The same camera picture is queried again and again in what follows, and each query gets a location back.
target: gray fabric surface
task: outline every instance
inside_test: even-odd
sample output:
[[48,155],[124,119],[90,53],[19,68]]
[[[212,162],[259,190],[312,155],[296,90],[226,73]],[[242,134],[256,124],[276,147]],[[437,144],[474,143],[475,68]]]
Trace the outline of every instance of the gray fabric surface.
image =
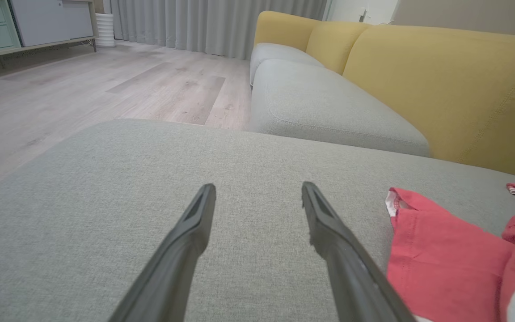
[[317,59],[311,57],[304,51],[297,48],[279,45],[278,43],[258,43],[252,52],[252,58],[249,61],[249,84],[253,85],[255,73],[261,63],[268,59],[281,59],[285,61],[294,61],[296,63],[309,64],[313,66],[323,67]]
[[515,176],[400,153],[146,120],[102,123],[0,182],[0,321],[106,321],[198,188],[217,187],[186,321],[336,321],[300,201],[315,182],[378,265],[389,187],[499,235]]
[[421,132],[359,86],[326,68],[280,59],[257,70],[248,130],[429,156]]
[[258,16],[272,10],[320,20],[326,0],[112,0],[114,37],[249,59]]

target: floor plank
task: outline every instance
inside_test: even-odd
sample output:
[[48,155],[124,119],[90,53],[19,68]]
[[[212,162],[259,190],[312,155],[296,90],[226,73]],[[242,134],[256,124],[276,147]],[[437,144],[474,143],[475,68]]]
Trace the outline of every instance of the floor plank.
[[249,119],[248,61],[122,41],[98,53],[90,47],[63,51],[50,53],[47,63],[25,58],[37,61],[30,68],[17,59],[0,69],[0,180],[66,137],[108,120],[242,130]]

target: curtain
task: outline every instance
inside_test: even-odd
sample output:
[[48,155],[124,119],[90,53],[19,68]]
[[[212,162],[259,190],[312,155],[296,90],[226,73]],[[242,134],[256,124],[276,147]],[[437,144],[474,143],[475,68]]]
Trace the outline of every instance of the curtain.
[[273,10],[320,20],[325,2],[111,0],[114,38],[249,59],[260,12]]

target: white pot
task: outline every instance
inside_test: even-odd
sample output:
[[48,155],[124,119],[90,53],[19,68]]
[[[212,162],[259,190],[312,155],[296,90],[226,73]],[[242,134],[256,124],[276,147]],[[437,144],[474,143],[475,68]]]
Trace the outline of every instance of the white pot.
[[97,13],[97,47],[112,48],[114,43],[114,18],[112,14]]

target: red cloth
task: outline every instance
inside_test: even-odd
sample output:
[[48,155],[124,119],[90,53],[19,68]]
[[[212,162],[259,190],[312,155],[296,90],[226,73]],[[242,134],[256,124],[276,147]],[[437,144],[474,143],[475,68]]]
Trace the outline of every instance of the red cloth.
[[391,188],[387,202],[395,230],[388,279],[413,314],[434,322],[511,322],[505,316],[515,292],[515,216],[500,239],[412,191]]

